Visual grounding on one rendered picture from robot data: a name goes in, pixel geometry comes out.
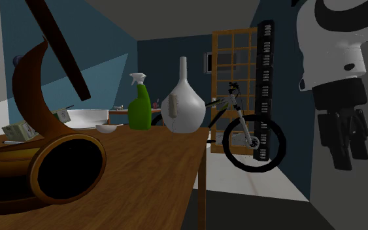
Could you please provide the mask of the dark brown slanted beam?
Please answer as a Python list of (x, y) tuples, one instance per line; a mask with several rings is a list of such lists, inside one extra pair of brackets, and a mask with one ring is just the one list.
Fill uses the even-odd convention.
[(91, 95), (87, 84), (45, 0), (25, 0), (25, 2), (80, 100), (90, 99)]

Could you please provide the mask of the tall black rack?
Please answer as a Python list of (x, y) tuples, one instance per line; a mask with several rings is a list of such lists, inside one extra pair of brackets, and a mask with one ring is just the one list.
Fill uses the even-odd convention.
[[(261, 21), (257, 36), (255, 114), (267, 119), (271, 118), (273, 97), (274, 37), (275, 21)], [(254, 136), (260, 141), (254, 159), (268, 161), (270, 130), (267, 124), (254, 122)]]

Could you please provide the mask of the green spray bottle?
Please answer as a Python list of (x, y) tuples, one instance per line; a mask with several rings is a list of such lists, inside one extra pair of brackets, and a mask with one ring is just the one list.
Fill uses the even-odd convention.
[(131, 73), (130, 76), (133, 78), (131, 84), (137, 83), (137, 98), (127, 108), (129, 127), (134, 130), (149, 130), (151, 128), (152, 109), (149, 94), (144, 85), (146, 75), (144, 73)]

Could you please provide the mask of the large white bowl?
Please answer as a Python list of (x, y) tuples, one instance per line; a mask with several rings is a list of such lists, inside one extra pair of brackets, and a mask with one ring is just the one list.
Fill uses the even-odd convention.
[(109, 111), (103, 109), (72, 109), (67, 111), (70, 121), (65, 123), (71, 129), (93, 129), (96, 125), (107, 124)]

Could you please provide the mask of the green and white box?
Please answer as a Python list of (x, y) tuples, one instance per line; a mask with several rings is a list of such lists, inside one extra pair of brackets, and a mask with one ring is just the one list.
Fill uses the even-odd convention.
[[(66, 108), (52, 111), (52, 114), (62, 123), (71, 121)], [(9, 141), (25, 142), (33, 139), (39, 133), (36, 132), (25, 120), (2, 127), (2, 130)]]

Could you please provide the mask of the brown curved horn sculpture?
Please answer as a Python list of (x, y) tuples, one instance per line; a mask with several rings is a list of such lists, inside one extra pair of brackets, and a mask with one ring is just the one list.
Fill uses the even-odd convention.
[(43, 41), (20, 61), (12, 90), (24, 120), (41, 136), (0, 147), (0, 215), (72, 203), (87, 195), (106, 167), (101, 142), (79, 133), (50, 112), (41, 90)]

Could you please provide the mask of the white and black bicycle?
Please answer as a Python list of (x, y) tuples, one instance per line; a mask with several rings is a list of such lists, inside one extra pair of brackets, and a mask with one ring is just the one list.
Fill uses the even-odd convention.
[[(238, 95), (234, 94), (235, 91), (239, 92), (239, 85), (236, 82), (229, 83), (230, 89), (228, 90), (229, 95), (225, 98), (218, 99), (211, 103), (206, 104), (207, 108), (223, 104), (223, 107), (217, 115), (211, 120), (208, 128), (212, 128), (213, 125), (221, 118), (226, 112), (227, 108), (232, 106), (237, 112), (237, 118), (228, 124), (223, 132), (222, 146), (224, 154), (234, 164), (234, 166), (249, 172), (249, 173), (265, 173), (277, 167), (286, 155), (286, 137), (281, 130), (280, 126), (268, 117), (259, 114), (244, 115), (241, 112), (239, 104), (236, 102)], [(229, 138), (232, 131), (237, 126), (242, 127), (243, 136), (245, 138), (245, 146), (248, 149), (253, 149), (254, 159), (258, 161), (265, 161), (265, 165), (259, 167), (245, 165), (233, 156), (231, 147), (229, 145)], [(273, 132), (279, 141), (279, 147), (277, 154), (274, 159), (269, 160), (269, 150), (267, 148), (267, 141), (269, 140), (270, 133)]]

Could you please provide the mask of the wooden lattice door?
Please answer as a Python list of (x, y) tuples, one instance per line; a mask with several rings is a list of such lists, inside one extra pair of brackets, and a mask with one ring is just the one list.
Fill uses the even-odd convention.
[[(212, 88), (211, 101), (225, 99), (229, 96), (230, 86), (237, 83), (239, 90), (234, 90), (236, 104), (241, 108), (242, 115), (255, 112), (256, 88), (256, 52), (257, 27), (232, 29), (212, 32), (212, 54), (210, 55)], [(211, 127), (211, 152), (223, 153), (224, 131), (238, 117), (233, 105), (225, 106), (227, 102), (211, 107), (211, 121), (220, 110), (227, 110)], [(232, 154), (252, 156), (254, 150), (248, 148), (246, 135), (241, 124), (234, 127), (228, 136), (229, 148)]]

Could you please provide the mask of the white long-necked vase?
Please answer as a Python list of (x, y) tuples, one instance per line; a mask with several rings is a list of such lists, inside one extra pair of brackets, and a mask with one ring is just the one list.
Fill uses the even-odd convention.
[(206, 106), (188, 82), (187, 57), (180, 57), (179, 81), (161, 104), (165, 126), (173, 133), (193, 133), (203, 123)]

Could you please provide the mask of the small white bowl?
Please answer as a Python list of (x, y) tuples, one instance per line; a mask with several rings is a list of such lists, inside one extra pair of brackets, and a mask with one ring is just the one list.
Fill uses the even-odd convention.
[(103, 124), (103, 125), (96, 125), (96, 130), (98, 130), (98, 132), (100, 133), (104, 133), (104, 134), (109, 134), (114, 132), (117, 129), (117, 125), (108, 125), (108, 124)]

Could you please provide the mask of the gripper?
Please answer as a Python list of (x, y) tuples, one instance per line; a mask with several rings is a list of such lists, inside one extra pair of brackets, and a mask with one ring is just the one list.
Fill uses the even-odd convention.
[[(317, 110), (339, 110), (367, 103), (367, 94), (361, 78), (346, 78), (312, 88)], [(350, 171), (352, 165), (348, 151), (348, 135), (343, 131), (338, 113), (319, 114), (318, 127), (321, 145), (328, 147), (333, 165), (338, 170)], [(362, 109), (356, 109), (350, 117), (350, 149), (354, 159), (368, 160), (365, 141), (368, 127)]]

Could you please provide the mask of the grey framed wall picture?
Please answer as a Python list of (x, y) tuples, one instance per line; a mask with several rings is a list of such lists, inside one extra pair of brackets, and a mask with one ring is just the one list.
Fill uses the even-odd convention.
[[(204, 53), (204, 73), (211, 73), (212, 72), (212, 52)], [(218, 73), (231, 73), (231, 70), (236, 71), (237, 67), (234, 66), (231, 68), (229, 64), (231, 64), (231, 61), (233, 61), (233, 64), (237, 63), (237, 55), (234, 53), (231, 55), (231, 52), (219, 52), (217, 54), (217, 64), (222, 65), (221, 67), (217, 67)]]

